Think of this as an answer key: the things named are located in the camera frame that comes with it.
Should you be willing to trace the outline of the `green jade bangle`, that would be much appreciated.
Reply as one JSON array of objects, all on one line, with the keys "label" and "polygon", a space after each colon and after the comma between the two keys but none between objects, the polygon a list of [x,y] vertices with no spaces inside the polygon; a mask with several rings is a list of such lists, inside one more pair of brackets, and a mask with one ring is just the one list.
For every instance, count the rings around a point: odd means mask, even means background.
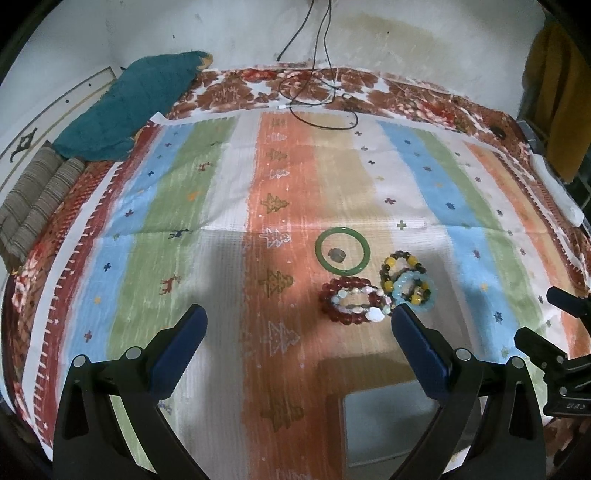
[{"label": "green jade bangle", "polygon": [[[348,237],[355,241],[361,252],[360,260],[355,265],[344,267],[346,260],[351,258],[351,254],[341,246],[325,246],[325,243],[332,237]],[[322,231],[315,239],[315,258],[317,258],[318,264],[329,273],[337,276],[353,277],[359,274],[368,267],[370,256],[372,253],[366,237],[350,227],[329,228]]]}]

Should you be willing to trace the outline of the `white rolled cloth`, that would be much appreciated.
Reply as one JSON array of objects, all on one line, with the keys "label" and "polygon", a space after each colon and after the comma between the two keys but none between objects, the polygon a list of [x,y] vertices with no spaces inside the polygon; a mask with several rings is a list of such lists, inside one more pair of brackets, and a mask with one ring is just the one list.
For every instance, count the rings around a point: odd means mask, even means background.
[{"label": "white rolled cloth", "polygon": [[584,221],[583,211],[551,173],[544,157],[532,154],[530,164],[566,220],[574,227],[581,227]]}]

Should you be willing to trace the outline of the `small black object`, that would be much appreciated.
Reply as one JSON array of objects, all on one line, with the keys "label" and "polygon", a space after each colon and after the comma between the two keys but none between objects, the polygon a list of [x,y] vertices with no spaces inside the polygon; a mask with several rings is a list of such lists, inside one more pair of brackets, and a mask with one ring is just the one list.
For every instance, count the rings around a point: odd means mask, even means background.
[{"label": "small black object", "polygon": [[491,125],[490,130],[498,139],[504,140],[506,138],[506,132],[500,126]]}]

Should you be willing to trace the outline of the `yellow hanging cloth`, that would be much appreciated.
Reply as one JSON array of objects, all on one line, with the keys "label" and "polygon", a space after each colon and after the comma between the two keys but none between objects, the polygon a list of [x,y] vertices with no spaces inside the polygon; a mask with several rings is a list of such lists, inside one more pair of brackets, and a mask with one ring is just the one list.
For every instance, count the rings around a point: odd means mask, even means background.
[{"label": "yellow hanging cloth", "polygon": [[536,36],[523,82],[535,92],[526,117],[545,139],[550,165],[571,182],[590,147],[590,66],[560,24]]}]

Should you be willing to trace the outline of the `small grey stone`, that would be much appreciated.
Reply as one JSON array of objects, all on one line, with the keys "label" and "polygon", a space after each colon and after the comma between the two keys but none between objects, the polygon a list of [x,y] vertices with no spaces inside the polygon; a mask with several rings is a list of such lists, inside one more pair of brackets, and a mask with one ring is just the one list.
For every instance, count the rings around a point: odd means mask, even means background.
[{"label": "small grey stone", "polygon": [[328,252],[329,258],[336,263],[342,263],[346,259],[346,252],[339,248],[332,248]]}]

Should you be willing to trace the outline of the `teal pillow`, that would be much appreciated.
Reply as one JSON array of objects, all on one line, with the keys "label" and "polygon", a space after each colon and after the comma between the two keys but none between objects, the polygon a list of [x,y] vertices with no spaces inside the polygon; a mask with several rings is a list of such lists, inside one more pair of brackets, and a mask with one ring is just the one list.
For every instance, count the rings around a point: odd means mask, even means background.
[{"label": "teal pillow", "polygon": [[130,64],[99,101],[53,141],[65,158],[123,161],[135,134],[152,115],[168,112],[212,63],[211,54],[189,51],[143,57]]}]

